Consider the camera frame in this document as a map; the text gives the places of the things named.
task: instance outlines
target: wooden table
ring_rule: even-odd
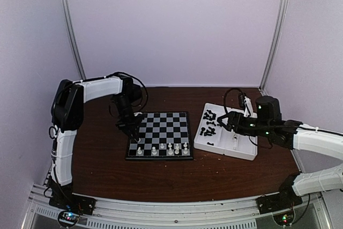
[[[187,110],[194,138],[205,103],[222,105],[225,89],[157,87],[148,91],[144,111]],[[252,103],[260,96],[256,88],[244,91]],[[229,94],[227,106],[239,108],[236,94]],[[196,149],[193,161],[126,161],[128,138],[115,127],[108,104],[109,97],[85,104],[84,123],[74,144],[75,193],[144,202],[228,200],[276,192],[289,174],[297,172],[290,150],[279,146],[259,148],[254,161]],[[267,141],[259,139],[258,144],[267,145]]]

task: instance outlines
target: vertical metal post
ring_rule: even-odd
[[[264,69],[262,81],[259,87],[262,92],[265,91],[266,83],[267,83],[267,80],[271,71],[271,67],[272,67],[276,52],[277,52],[278,43],[281,36],[281,28],[282,28],[282,25],[284,24],[287,6],[288,6],[288,0],[280,0],[279,13],[277,17],[277,23],[275,25],[274,36],[273,36],[271,48],[269,51],[267,64]]]
[[[72,22],[71,22],[68,0],[61,0],[61,1],[62,1],[63,11],[64,11],[65,23],[66,23],[66,27],[68,30],[70,46],[71,46],[71,49],[72,49],[72,52],[74,55],[76,67],[77,67],[77,70],[79,72],[80,78],[82,80],[84,80],[84,79],[86,79],[86,75],[85,75],[84,68],[82,66],[79,49],[78,49],[77,44],[76,44],[76,38],[75,38],[75,33],[74,33],[74,29],[73,29]]]

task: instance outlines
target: white wall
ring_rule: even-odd
[[[0,227],[18,228],[50,162],[50,107],[78,79],[60,0],[0,0]]]
[[[88,77],[258,86],[279,0],[69,0]]]
[[[280,100],[284,119],[343,132],[343,0],[289,0],[266,91]],[[306,172],[341,163],[298,152]],[[325,193],[335,228],[342,228],[343,193]]]

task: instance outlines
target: chessboard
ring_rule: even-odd
[[[192,160],[187,112],[143,113],[140,141],[129,140],[126,160]]]

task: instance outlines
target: white plastic box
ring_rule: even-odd
[[[254,160],[257,155],[257,146],[253,145],[248,136],[242,136],[236,134],[234,132],[229,132],[225,130],[223,127],[214,126],[212,124],[207,125],[206,122],[209,120],[203,119],[206,110],[211,110],[215,113],[216,119],[213,120],[216,124],[217,118],[225,114],[225,110],[223,106],[214,105],[210,103],[206,103],[202,115],[202,119],[200,121],[197,133],[194,138],[194,147],[199,150],[210,151],[218,154],[223,154],[230,157],[241,158],[246,160]],[[240,113],[244,113],[243,110],[235,109],[235,108],[227,108],[228,112],[236,111]],[[205,127],[206,129],[210,127],[215,128],[215,135],[212,136],[204,136],[200,135],[201,128]],[[250,137],[252,142],[257,144],[256,137]]]

